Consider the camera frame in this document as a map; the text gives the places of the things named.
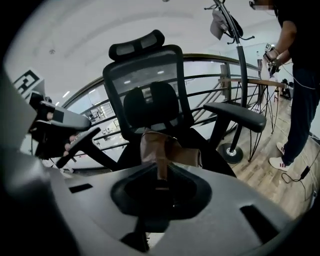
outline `metal pole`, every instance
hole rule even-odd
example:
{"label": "metal pole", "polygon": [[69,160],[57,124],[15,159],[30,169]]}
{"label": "metal pole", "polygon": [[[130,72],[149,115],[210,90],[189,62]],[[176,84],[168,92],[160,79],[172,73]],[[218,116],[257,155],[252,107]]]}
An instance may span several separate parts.
{"label": "metal pole", "polygon": [[[241,79],[242,79],[241,106],[246,108],[247,107],[247,97],[248,97],[248,74],[247,74],[247,64],[246,64],[246,57],[245,57],[244,49],[240,43],[240,35],[238,33],[238,30],[237,30],[237,27],[234,23],[234,20],[231,18],[229,12],[227,11],[227,9],[224,5],[225,1],[220,2],[220,0],[214,0],[214,2],[220,8],[222,13],[224,14],[224,16],[227,19],[228,24],[231,26],[231,29],[234,34],[234,40],[236,42],[236,49],[237,49],[238,56],[239,56]],[[233,141],[232,141],[230,153],[233,153],[233,151],[235,150],[235,148],[237,146],[241,130],[242,130],[242,125],[238,125],[236,132],[235,132],[235,135],[234,135],[234,138],[233,138]]]}

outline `black armrest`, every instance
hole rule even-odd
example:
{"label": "black armrest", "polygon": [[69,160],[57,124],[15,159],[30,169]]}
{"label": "black armrest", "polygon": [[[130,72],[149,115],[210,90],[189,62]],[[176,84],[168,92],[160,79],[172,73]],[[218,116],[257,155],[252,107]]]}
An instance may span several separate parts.
{"label": "black armrest", "polygon": [[261,133],[266,127],[267,119],[263,115],[241,106],[211,102],[205,104],[203,109],[217,114],[218,117],[234,121],[255,133]]}

